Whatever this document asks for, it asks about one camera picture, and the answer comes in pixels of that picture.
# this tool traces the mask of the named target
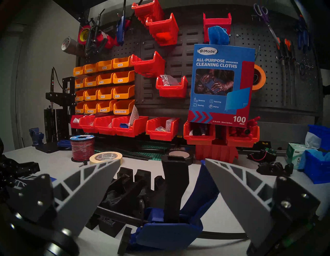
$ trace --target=cable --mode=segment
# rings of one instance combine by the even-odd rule
[[[254,157],[253,157],[253,156],[251,156],[251,155],[250,155],[250,157],[251,157],[253,160],[255,160],[255,161],[261,161],[261,160],[263,160],[263,159],[266,157],[266,155],[267,155],[267,152],[266,152],[266,154],[264,155],[264,157],[263,157],[263,158],[261,158],[261,159],[254,159]]]
[[[132,15],[130,18],[133,18],[133,16],[135,15],[135,11],[133,11]]]
[[[122,223],[126,223],[135,227],[141,227],[141,219],[135,218],[133,216],[129,216],[120,212],[115,212],[103,207],[98,206],[95,210],[95,214],[99,214],[100,216],[111,218],[116,221],[120,221]]]
[[[258,53],[257,53],[257,55],[256,55],[255,58],[254,58],[254,61],[256,61],[256,59],[257,59],[257,57],[258,57],[258,55],[259,55],[259,52],[260,52],[260,45],[259,45]]]
[[[22,51],[22,46],[23,46],[23,41],[22,41],[22,44],[21,44],[21,47],[20,47],[20,50],[19,50],[18,61],[17,61],[17,69],[16,69],[16,79],[15,79],[15,119],[16,119],[15,121],[16,121],[16,132],[17,132],[17,139],[18,139],[18,146],[19,147],[20,147],[20,144],[19,144],[19,136],[18,136],[18,128],[17,128],[16,87],[17,87],[18,64],[19,64],[20,53]]]
[[[56,69],[53,67],[54,71],[55,71],[55,75],[56,75],[56,79],[57,79],[57,82],[58,84],[60,85],[60,87],[62,88],[62,90],[64,91],[63,87],[61,86],[60,82],[58,81],[58,78],[57,78],[57,73],[56,73]]]
[[[232,239],[248,239],[248,236],[246,233],[218,233],[218,232],[202,231],[197,238],[232,240]]]

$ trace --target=white wall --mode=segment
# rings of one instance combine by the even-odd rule
[[[4,152],[15,149],[12,133],[10,97],[12,72],[13,70],[16,72],[16,67],[13,67],[13,65],[18,43],[19,34],[15,32],[5,32],[0,39],[2,49],[0,51],[0,63],[2,65],[0,69],[0,138],[4,144]]]
[[[321,76],[324,86],[330,85],[330,70],[321,69]],[[323,120],[322,125],[330,128],[330,95],[323,98]]]
[[[72,76],[76,65],[76,57],[62,52],[61,44],[68,36],[77,40],[79,22],[51,0],[40,5],[35,20],[25,31],[18,65],[18,112],[25,147],[32,144],[29,128],[39,127],[45,133],[44,109],[50,105],[45,93],[50,91],[52,66],[62,83],[62,78]],[[56,78],[54,91],[62,91]]]

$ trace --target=uimade logo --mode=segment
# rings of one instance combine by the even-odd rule
[[[203,47],[201,49],[198,49],[197,52],[202,55],[215,55],[218,50],[212,47]]]

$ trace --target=pegboard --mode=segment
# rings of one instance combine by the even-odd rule
[[[260,44],[260,53],[255,61],[266,73],[265,85],[256,93],[252,94],[251,108],[263,111],[276,111],[291,114],[303,114],[321,116],[323,98],[322,85],[319,79],[319,70],[313,51],[303,54],[297,48],[297,36],[294,31],[296,20],[292,17],[270,12],[271,26],[275,34],[280,38],[293,41],[297,62],[304,61],[307,65],[305,75],[299,74],[299,66],[295,65],[296,81],[296,105],[290,104],[290,84],[294,84],[293,76],[289,76],[289,66],[286,64],[287,78],[287,105],[283,106],[282,99],[282,76],[281,64],[276,59],[278,51],[272,35],[264,24],[254,14],[253,8],[239,5],[202,5],[186,6],[165,9],[165,18],[173,13],[179,27],[178,41],[174,46],[160,47],[149,31],[138,21],[133,19],[131,29],[127,31],[125,43],[122,47],[113,47],[110,51],[104,51],[101,55],[82,59],[81,65],[96,63],[101,60],[109,60],[116,57],[126,57],[135,54],[142,60],[152,59],[155,51],[165,59],[165,73],[181,81],[181,77],[188,79],[188,89],[185,99],[170,99],[159,96],[156,89],[156,78],[146,78],[135,75],[135,100],[136,107],[141,115],[147,116],[172,116],[180,117],[180,126],[186,121],[190,103],[189,91],[191,89],[192,63],[194,44],[202,44],[203,12],[206,18],[232,16],[230,44],[255,48],[256,53]],[[115,23],[101,26],[101,29],[109,35],[114,31]]]

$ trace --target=wall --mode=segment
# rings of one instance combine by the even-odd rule
[[[205,4],[238,4],[238,5],[247,5],[253,6],[256,3],[256,0],[158,0],[163,9],[177,7],[177,6],[186,6],[186,5],[205,5]],[[138,3],[139,0],[127,0],[126,1],[126,17],[132,14],[132,3]],[[150,3],[152,0],[144,0],[142,4]],[[290,0],[264,0],[261,1],[269,10],[281,12],[283,14],[298,18],[293,5]],[[98,14],[105,8],[104,13],[101,16],[101,24],[106,24],[108,22],[118,20],[118,15],[121,16],[123,1],[122,0],[108,0],[101,4],[98,4],[90,9],[89,19],[94,18],[97,20]]]
[[[32,11],[38,8],[37,15],[33,15],[35,19],[24,31],[18,65],[19,133],[25,147],[32,144],[29,128],[39,127],[45,133],[44,109],[50,105],[45,93],[50,91],[52,66],[62,83],[62,78],[72,76],[76,64],[76,57],[62,52],[61,44],[68,36],[77,40],[79,22],[51,0],[39,2]],[[30,15],[24,14],[24,18],[30,21]],[[56,77],[54,91],[61,92]]]
[[[14,147],[14,139],[12,133],[11,120],[11,79],[13,70],[16,72],[14,65],[15,53],[19,44],[19,33],[15,31],[6,31],[0,39],[0,109],[1,109],[1,125],[0,138],[4,144],[4,152],[12,151]]]
[[[323,86],[330,85],[330,70],[321,69]],[[323,120],[322,125],[330,128],[330,95],[323,98]]]

